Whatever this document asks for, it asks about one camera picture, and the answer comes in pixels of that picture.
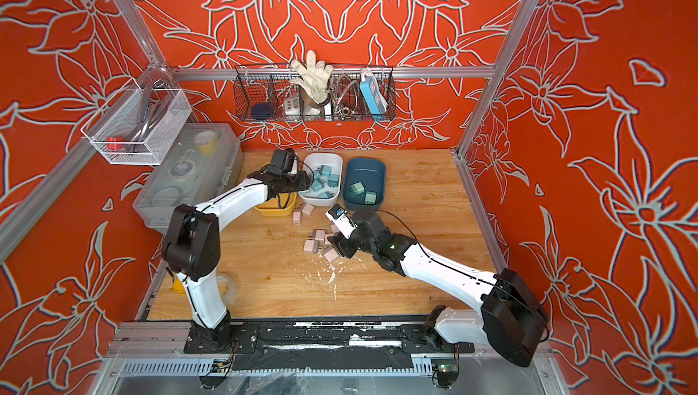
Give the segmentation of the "green plug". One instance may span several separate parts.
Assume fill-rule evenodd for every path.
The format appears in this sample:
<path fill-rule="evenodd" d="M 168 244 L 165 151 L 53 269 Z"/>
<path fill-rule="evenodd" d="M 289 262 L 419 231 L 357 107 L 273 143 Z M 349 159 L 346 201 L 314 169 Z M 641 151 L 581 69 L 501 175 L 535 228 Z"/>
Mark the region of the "green plug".
<path fill-rule="evenodd" d="M 365 204 L 374 205 L 377 200 L 377 193 L 372 191 L 367 191 L 365 193 Z"/>
<path fill-rule="evenodd" d="M 365 186 L 362 182 L 358 181 L 350 186 L 350 191 L 353 195 L 360 195 L 362 193 L 365 193 Z"/>

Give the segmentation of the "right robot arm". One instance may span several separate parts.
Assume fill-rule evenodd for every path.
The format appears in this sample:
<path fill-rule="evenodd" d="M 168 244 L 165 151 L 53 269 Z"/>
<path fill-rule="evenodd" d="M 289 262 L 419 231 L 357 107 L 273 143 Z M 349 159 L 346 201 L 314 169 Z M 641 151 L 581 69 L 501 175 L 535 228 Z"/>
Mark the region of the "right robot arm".
<path fill-rule="evenodd" d="M 432 312 L 432 326 L 449 344 L 490 346 L 503 359 L 527 368 L 550 334 L 548 313 L 515 271 L 480 271 L 455 262 L 421 244 L 416 235 L 394 233 L 376 211 L 352 213 L 336 204 L 325 216 L 338 229 L 329 239 L 344 258 L 369 254 L 383 270 L 427 283 L 458 299 L 476 313 L 445 306 Z"/>

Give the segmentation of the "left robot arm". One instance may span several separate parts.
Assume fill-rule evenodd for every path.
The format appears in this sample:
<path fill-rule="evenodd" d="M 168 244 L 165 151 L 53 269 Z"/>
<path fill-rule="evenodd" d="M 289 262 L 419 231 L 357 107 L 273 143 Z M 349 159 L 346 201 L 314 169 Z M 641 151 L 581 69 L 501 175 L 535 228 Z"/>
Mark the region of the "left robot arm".
<path fill-rule="evenodd" d="M 232 346 L 230 312 L 221 298 L 216 270 L 220 234 L 247 211 L 285 193 L 306 191 L 314 171 L 292 149 L 277 149 L 269 164 L 211 200 L 181 204 L 165 233 L 163 258 L 184 287 L 192 311 L 190 337 L 209 351 Z"/>

